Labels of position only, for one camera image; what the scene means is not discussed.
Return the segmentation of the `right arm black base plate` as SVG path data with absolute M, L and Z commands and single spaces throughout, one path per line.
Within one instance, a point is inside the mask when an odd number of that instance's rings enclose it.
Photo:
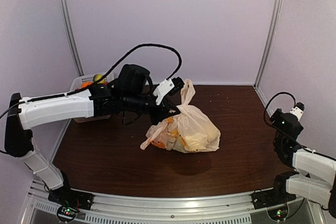
M 251 200 L 255 209 L 285 204 L 289 201 L 295 200 L 296 198 L 296 195 L 289 193 L 277 195 L 273 188 L 266 190 L 257 189 L 251 194 Z

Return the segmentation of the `orange toy fruit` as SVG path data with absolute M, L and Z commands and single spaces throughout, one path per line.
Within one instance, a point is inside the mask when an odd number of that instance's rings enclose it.
M 81 88 L 86 88 L 86 87 L 88 87 L 88 86 L 90 86 L 92 84 L 92 82 L 83 82 L 82 84 L 81 84 Z

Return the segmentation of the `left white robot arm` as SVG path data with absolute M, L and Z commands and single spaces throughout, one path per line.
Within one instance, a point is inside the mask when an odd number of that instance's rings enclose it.
M 167 96 L 184 86 L 180 77 L 168 78 L 153 86 L 150 72 L 138 65 L 126 64 L 110 82 L 101 77 L 85 88 L 47 97 L 11 96 L 7 116 L 4 153 L 20 158 L 38 176 L 61 205 L 71 205 L 76 195 L 64 172 L 56 168 L 32 143 L 32 128 L 46 123 L 75 118 L 97 118 L 121 112 L 137 117 L 149 115 L 156 125 L 180 110 Z

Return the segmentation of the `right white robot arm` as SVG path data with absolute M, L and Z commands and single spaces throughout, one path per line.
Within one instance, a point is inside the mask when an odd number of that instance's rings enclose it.
M 335 158 L 323 156 L 297 142 L 303 130 L 302 115 L 303 110 L 296 106 L 287 113 L 277 109 L 270 118 L 271 127 L 276 130 L 274 151 L 292 171 L 276 177 L 269 199 L 279 204 L 289 195 L 304 197 L 335 216 Z

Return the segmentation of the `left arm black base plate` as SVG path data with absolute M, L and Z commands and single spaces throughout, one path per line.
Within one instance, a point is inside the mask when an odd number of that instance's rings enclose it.
M 64 207 L 70 207 L 75 210 L 90 210 L 94 195 L 78 190 L 70 190 L 67 193 L 57 193 L 55 190 L 49 192 L 48 200 L 58 203 Z

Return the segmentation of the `cream printed plastic bag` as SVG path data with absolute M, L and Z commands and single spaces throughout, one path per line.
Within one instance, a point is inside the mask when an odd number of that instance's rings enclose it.
M 177 106 L 180 114 L 152 125 L 146 133 L 147 139 L 140 145 L 141 150 L 149 145 L 182 153 L 215 152 L 219 149 L 220 130 L 199 108 L 190 105 L 195 93 L 192 81 L 186 79 L 180 91 L 181 104 Z

